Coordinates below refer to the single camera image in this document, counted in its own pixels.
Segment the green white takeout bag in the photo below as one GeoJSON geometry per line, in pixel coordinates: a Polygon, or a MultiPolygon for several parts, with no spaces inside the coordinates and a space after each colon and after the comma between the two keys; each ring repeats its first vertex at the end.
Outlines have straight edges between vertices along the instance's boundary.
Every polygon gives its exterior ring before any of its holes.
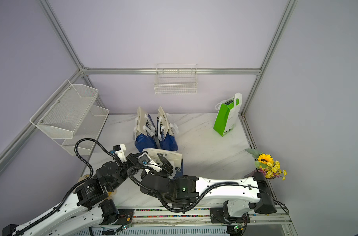
{"type": "Polygon", "coordinates": [[[215,106],[218,114],[213,129],[222,137],[234,129],[242,103],[242,94],[237,92],[233,97],[222,100],[215,106]]]}

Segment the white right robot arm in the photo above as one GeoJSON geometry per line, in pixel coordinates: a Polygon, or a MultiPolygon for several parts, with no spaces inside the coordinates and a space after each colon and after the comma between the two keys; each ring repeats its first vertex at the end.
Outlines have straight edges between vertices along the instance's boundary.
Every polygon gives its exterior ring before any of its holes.
{"type": "Polygon", "coordinates": [[[227,217],[241,217],[251,209],[258,214],[276,213],[274,197],[261,173],[239,180],[213,180],[183,175],[170,178],[175,168],[164,156],[157,164],[143,152],[126,157],[128,178],[146,195],[158,199],[170,212],[186,213],[202,200],[223,202],[227,217]]]}

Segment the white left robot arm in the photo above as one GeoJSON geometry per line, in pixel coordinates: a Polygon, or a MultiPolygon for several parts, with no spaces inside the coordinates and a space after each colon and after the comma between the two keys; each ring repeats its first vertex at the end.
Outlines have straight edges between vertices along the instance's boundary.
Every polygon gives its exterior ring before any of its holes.
{"type": "Polygon", "coordinates": [[[90,174],[76,183],[54,207],[24,224],[10,224],[2,230],[4,236],[67,236],[83,228],[99,224],[115,223],[118,209],[109,194],[114,192],[129,176],[136,171],[138,154],[125,155],[125,146],[116,145],[108,151],[93,138],[82,138],[75,144],[75,155],[89,168],[90,174]],[[79,145],[90,141],[97,144],[113,158],[94,170],[79,154],[79,145]]]}

